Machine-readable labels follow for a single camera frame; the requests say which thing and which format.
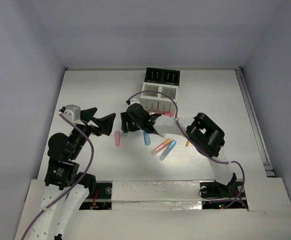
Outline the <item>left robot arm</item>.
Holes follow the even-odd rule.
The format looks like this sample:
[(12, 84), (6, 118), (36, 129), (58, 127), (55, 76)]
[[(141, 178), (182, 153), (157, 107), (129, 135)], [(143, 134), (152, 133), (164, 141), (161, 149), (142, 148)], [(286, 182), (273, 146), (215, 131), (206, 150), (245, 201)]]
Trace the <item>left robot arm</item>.
[(42, 202), (39, 213), (23, 233), (23, 240), (64, 240), (84, 200), (96, 193), (96, 177), (87, 170), (79, 172), (80, 165), (75, 160), (85, 143), (93, 144), (90, 135), (109, 136), (112, 132), (116, 114), (95, 118), (97, 110), (82, 110), (71, 104), (58, 111), (73, 130), (69, 135), (55, 133), (48, 140)]

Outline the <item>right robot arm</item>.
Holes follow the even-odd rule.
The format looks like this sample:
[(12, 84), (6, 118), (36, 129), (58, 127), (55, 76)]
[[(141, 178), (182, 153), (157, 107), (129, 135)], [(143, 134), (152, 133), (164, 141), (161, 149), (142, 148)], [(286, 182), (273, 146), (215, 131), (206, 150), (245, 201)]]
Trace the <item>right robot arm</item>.
[(242, 194), (236, 188), (237, 176), (230, 168), (232, 161), (227, 160), (223, 150), (225, 133), (206, 114), (200, 112), (186, 118), (150, 114), (141, 104), (133, 103), (120, 117), (124, 133), (142, 130), (158, 136), (170, 134), (185, 137), (208, 159), (214, 175), (212, 192), (216, 198), (239, 198)]

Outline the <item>white organizer container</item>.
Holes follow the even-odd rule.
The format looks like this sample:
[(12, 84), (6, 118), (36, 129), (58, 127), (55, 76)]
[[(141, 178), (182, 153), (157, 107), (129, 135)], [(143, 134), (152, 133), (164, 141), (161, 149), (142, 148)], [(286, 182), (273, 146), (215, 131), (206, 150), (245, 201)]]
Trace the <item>white organizer container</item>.
[(144, 92), (140, 95), (139, 101), (146, 111), (168, 112), (172, 115), (175, 114), (176, 107), (168, 97), (177, 103), (179, 91), (178, 86), (144, 82), (142, 85), (142, 91)]

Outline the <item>pink capped tube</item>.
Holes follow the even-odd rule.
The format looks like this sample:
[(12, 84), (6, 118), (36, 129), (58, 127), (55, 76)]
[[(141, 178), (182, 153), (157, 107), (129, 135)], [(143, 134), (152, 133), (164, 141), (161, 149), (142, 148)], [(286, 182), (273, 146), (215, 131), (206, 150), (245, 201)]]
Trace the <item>pink capped tube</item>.
[(172, 113), (171, 112), (149, 111), (148, 113), (151, 116), (166, 116), (166, 117), (172, 117)]

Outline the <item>orange pink glue stick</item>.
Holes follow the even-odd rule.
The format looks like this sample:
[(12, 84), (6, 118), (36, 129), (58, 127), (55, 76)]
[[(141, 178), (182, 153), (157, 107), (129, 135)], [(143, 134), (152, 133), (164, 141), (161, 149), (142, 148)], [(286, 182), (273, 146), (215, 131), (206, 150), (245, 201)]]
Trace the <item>orange pink glue stick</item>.
[(156, 154), (158, 154), (160, 151), (162, 151), (164, 148), (166, 148), (170, 143), (171, 143), (171, 139), (168, 138), (165, 141), (163, 141), (161, 144), (159, 144), (157, 147), (155, 147), (152, 151), (151, 154), (153, 156), (155, 156)]

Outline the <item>black organizer container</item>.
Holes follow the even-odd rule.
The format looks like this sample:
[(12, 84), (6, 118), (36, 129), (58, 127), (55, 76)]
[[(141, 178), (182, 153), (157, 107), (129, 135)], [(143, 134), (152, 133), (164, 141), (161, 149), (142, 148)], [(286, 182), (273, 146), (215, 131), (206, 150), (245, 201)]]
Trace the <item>black organizer container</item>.
[(144, 82), (179, 86), (180, 73), (179, 70), (147, 67)]

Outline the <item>foil covered front board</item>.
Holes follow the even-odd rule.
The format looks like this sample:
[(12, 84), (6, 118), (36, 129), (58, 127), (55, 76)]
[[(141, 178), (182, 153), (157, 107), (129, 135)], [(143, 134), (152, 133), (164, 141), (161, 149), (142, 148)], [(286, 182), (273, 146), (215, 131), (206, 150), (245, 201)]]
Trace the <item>foil covered front board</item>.
[(201, 210), (200, 182), (187, 180), (114, 181), (115, 211)]

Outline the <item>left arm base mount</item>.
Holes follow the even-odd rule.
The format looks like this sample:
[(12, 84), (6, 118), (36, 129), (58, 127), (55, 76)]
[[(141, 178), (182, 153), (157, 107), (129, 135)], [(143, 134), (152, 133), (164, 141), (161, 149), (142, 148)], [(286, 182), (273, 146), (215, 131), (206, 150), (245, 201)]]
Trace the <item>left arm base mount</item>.
[(93, 194), (90, 194), (81, 204), (80, 210), (111, 210), (112, 181), (97, 181)]

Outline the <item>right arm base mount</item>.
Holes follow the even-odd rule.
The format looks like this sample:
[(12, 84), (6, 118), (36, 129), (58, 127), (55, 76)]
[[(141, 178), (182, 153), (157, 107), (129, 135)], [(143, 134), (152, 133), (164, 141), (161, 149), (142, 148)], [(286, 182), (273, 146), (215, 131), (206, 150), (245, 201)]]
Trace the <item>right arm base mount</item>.
[(238, 196), (241, 188), (241, 181), (237, 181), (230, 190), (215, 181), (201, 182), (198, 195), (201, 197), (202, 209), (223, 210), (235, 198), (236, 200), (227, 209), (248, 209), (245, 191), (243, 190), (240, 196)]

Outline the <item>right aluminium rail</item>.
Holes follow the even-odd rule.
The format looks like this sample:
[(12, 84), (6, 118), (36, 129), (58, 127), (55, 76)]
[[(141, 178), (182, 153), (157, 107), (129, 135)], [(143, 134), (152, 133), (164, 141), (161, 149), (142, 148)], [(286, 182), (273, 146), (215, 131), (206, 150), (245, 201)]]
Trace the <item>right aluminium rail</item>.
[(252, 127), (252, 131), (254, 134), (254, 138), (256, 140), (257, 148), (262, 160), (262, 164), (268, 178), (276, 178), (276, 173), (271, 163), (267, 147), (258, 123), (258, 119), (249, 95), (249, 91), (244, 79), (243, 72), (240, 69), (235, 70), (235, 75), (239, 84), (239, 88), (243, 97), (243, 101), (245, 104), (245, 108), (247, 110), (247, 114), (250, 120), (250, 124)]

